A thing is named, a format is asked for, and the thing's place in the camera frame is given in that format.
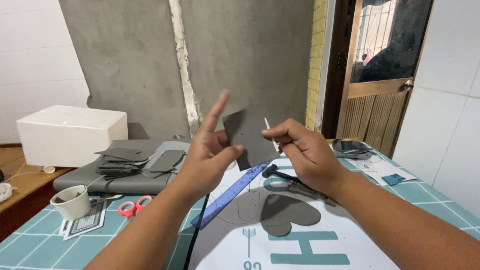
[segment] forearm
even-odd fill
[[[453,225],[347,173],[332,196],[401,269],[473,269],[480,242]]]
[[[85,269],[160,269],[196,201],[176,183],[156,196]]]

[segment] blue tag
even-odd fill
[[[387,182],[387,184],[389,185],[395,185],[395,184],[398,184],[400,183],[401,181],[405,180],[405,177],[402,177],[398,174],[392,174],[392,175],[389,175],[389,176],[384,176],[382,177],[382,179]]]

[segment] white tile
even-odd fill
[[[475,80],[473,80],[472,89],[470,90],[470,96],[480,98],[480,69],[477,70],[477,75],[475,76]]]
[[[0,16],[0,51],[71,45],[61,9]]]
[[[0,85],[84,78],[73,45],[0,52]]]
[[[436,0],[415,85],[467,95],[480,61],[480,1]]]
[[[0,86],[0,114],[36,112],[52,105],[87,108],[85,79]]]
[[[60,8],[59,0],[0,0],[0,15]]]
[[[432,183],[466,97],[414,87],[393,160]]]
[[[0,114],[0,144],[19,143],[17,120],[31,113]]]
[[[480,218],[480,99],[468,98],[433,187]]]

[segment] scissors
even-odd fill
[[[125,216],[128,219],[132,216],[136,216],[152,199],[152,196],[145,195],[138,199],[137,203],[134,203],[132,201],[124,202],[119,206],[119,214]],[[132,207],[125,210],[125,208],[127,208],[127,206],[129,205],[131,205]]]

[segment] heart-shaped foam piece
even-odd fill
[[[319,210],[304,201],[284,195],[270,194],[265,199],[260,221],[267,233],[284,236],[291,231],[291,222],[310,226],[317,224],[321,217]]]

